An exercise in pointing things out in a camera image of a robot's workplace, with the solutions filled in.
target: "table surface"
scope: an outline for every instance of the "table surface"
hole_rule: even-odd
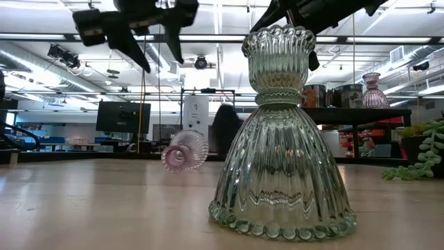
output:
[[[382,167],[340,166],[357,232],[284,242],[209,222],[221,167],[171,174],[160,161],[96,159],[0,169],[0,249],[442,249],[442,181],[383,181]]]
[[[50,143],[50,142],[43,142],[40,143],[42,146],[100,146],[99,143],[90,143],[90,144],[71,144],[71,143]]]
[[[360,125],[411,115],[411,110],[387,108],[302,108],[317,124]]]

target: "beaded glass rim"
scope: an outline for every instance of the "beaded glass rim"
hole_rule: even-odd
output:
[[[251,49],[249,46],[249,41],[252,39],[261,39],[263,35],[270,35],[270,36],[279,36],[281,34],[284,35],[294,35],[298,37],[300,40],[306,40],[307,41],[307,49],[312,51],[314,47],[316,46],[316,36],[313,34],[312,31],[306,30],[303,26],[293,26],[291,24],[287,24],[285,26],[280,25],[273,25],[271,28],[260,28],[258,31],[250,33],[244,41],[242,42],[242,53],[244,53],[244,56],[247,57],[248,50]]]

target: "cable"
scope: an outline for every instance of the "cable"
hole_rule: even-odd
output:
[[[355,14],[353,13],[353,84],[356,83],[355,52],[356,52],[356,42],[355,42]]]
[[[146,56],[146,33],[144,35],[144,56]],[[142,84],[140,85],[140,106],[139,106],[139,131],[137,133],[137,153],[140,153],[140,135],[142,133],[142,118],[144,114],[144,104],[145,104],[145,70],[142,69]]]
[[[34,144],[34,146],[32,146],[32,147],[25,147],[25,146],[23,146],[23,145],[20,145],[20,144],[17,144],[17,143],[15,143],[15,142],[13,142],[13,141],[12,141],[11,139],[9,139],[9,137],[6,136],[5,134],[0,133],[0,138],[3,139],[3,140],[4,140],[6,143],[8,143],[9,145],[12,145],[13,147],[16,147],[16,148],[18,148],[18,149],[25,150],[25,151],[28,151],[28,150],[34,150],[34,149],[40,147],[40,140],[39,140],[39,137],[37,137],[37,136],[34,135],[33,133],[31,133],[31,132],[29,132],[29,131],[26,131],[26,130],[24,130],[24,129],[22,129],[22,128],[16,127],[16,126],[9,125],[9,124],[7,124],[7,123],[5,123],[5,122],[3,122],[3,121],[0,121],[0,127],[1,127],[1,126],[5,126],[5,127],[8,127],[8,128],[11,128],[12,130],[19,131],[19,132],[22,132],[22,133],[24,133],[24,134],[27,134],[27,135],[29,135],[29,137],[31,137],[31,138],[33,138],[33,139],[35,140],[35,144]]]
[[[159,90],[159,138],[162,141],[162,112],[160,108],[161,100],[160,100],[160,42],[157,44],[157,52],[159,56],[157,57],[157,88]]]

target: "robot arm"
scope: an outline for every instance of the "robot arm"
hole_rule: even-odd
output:
[[[361,8],[371,16],[388,0],[272,0],[270,6],[251,31],[270,26],[286,17],[294,26],[304,26],[317,34],[329,26],[336,27],[343,18]],[[85,46],[108,41],[111,49],[118,49],[133,59],[148,73],[147,59],[137,45],[136,35],[148,34],[154,24],[164,26],[164,38],[174,58],[183,63],[179,33],[182,27],[191,26],[198,10],[198,0],[176,0],[173,8],[158,8],[157,0],[114,0],[118,11],[100,12],[82,10],[73,14],[74,22]],[[315,52],[309,56],[309,68],[319,67]]]

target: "potted plant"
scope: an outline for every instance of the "potted plant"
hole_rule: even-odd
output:
[[[444,177],[444,120],[430,121],[398,131],[407,160],[412,165],[390,168],[382,173],[382,178],[391,180],[415,180],[422,176]]]

